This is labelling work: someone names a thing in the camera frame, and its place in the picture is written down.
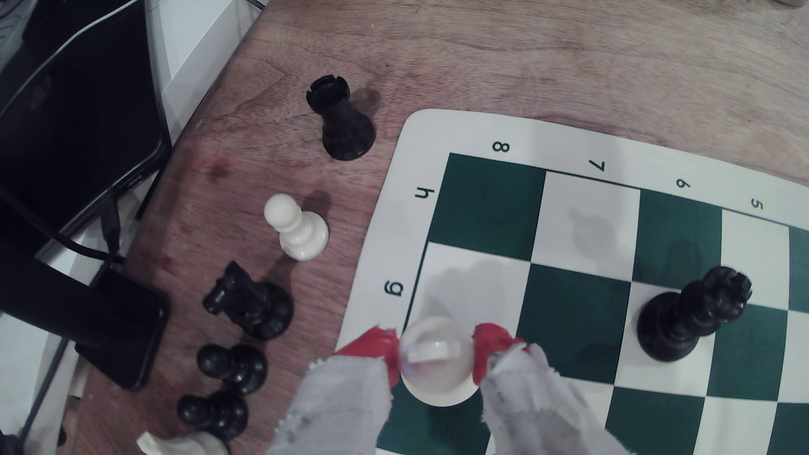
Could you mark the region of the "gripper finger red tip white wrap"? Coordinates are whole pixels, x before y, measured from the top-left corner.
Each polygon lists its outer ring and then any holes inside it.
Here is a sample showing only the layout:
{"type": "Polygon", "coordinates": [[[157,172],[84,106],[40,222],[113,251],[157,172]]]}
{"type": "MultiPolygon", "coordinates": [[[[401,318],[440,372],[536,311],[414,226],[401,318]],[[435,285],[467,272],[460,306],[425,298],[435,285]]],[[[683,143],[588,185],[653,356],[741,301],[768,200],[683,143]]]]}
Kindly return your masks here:
{"type": "Polygon", "coordinates": [[[493,323],[472,340],[472,379],[497,454],[630,454],[539,345],[493,323]]]}
{"type": "Polygon", "coordinates": [[[374,454],[399,381],[399,337],[374,326],[312,362],[269,454],[374,454]]]}

